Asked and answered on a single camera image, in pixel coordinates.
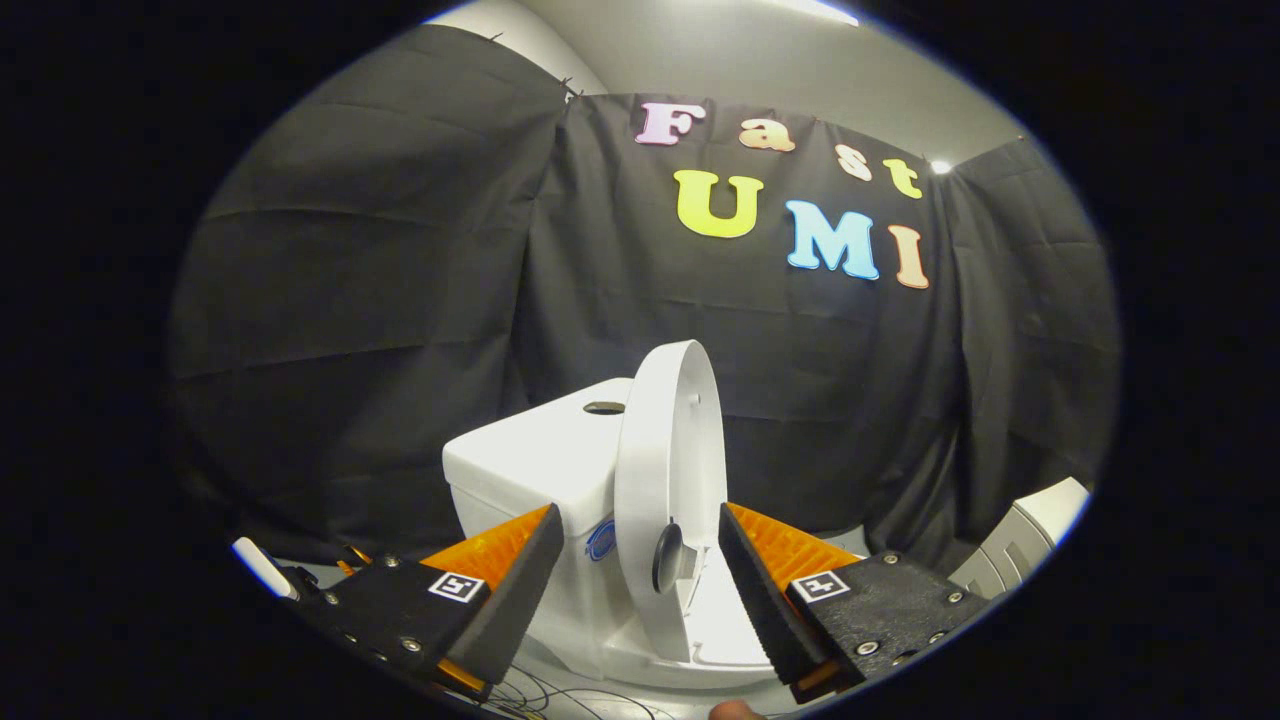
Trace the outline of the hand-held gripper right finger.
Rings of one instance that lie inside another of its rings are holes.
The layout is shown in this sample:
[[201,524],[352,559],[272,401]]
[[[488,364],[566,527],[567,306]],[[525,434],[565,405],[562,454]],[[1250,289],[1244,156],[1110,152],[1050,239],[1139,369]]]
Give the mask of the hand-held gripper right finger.
[[905,553],[860,557],[739,503],[721,505],[718,542],[774,674],[800,705],[896,673],[989,606]]

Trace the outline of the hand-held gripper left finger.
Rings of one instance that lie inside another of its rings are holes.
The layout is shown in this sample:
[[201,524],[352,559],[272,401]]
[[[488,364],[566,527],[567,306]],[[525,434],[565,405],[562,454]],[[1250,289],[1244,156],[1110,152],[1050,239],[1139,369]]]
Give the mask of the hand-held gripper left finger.
[[485,701],[504,682],[564,547],[547,503],[411,561],[300,589],[306,623],[393,678]]

